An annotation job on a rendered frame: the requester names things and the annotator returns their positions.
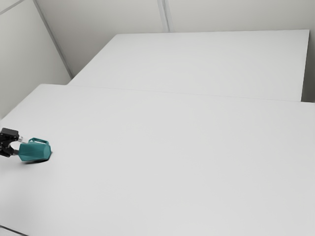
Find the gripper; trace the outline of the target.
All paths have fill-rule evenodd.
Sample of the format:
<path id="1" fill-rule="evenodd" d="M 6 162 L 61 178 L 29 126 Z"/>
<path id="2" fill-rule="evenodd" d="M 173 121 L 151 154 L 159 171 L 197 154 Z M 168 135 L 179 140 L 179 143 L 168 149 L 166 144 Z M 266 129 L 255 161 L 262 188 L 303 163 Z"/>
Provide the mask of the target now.
<path id="1" fill-rule="evenodd" d="M 7 143 L 21 142 L 24 143 L 24 139 L 19 135 L 17 130 L 8 128 L 2 128 L 0 131 L 0 155 L 4 157 L 10 157 L 18 155 L 19 151 L 14 149 L 11 145 L 7 146 Z"/>

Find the teal faceted mug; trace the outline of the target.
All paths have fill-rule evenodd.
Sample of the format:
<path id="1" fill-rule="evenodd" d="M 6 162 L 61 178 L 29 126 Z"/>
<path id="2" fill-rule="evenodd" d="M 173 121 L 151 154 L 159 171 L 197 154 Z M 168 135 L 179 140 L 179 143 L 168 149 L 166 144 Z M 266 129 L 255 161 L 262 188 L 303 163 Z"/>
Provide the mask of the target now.
<path id="1" fill-rule="evenodd" d="M 18 156 L 24 162 L 47 161 L 52 154 L 48 141 L 31 138 L 27 143 L 20 144 Z"/>

